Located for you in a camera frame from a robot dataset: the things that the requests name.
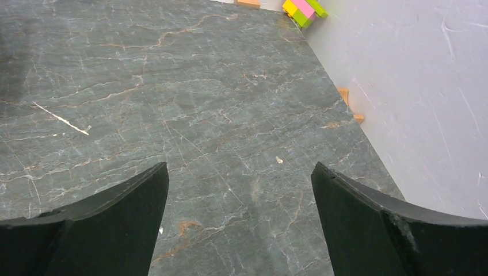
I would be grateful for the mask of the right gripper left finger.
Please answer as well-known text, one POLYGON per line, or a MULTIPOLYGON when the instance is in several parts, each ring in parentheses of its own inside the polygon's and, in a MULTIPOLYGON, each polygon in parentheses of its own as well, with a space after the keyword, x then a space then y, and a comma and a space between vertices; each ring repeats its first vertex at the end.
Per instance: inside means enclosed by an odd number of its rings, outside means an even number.
POLYGON ((169 191, 165 162, 32 218, 1 221, 2 275, 147 275, 169 191))

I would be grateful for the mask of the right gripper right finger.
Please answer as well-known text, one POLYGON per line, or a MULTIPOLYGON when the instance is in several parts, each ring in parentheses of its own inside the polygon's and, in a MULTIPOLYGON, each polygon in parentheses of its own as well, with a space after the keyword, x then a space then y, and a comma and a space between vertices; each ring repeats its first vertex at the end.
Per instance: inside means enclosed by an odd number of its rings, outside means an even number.
POLYGON ((335 275, 487 274, 487 221, 410 204, 322 163, 311 182, 335 275))

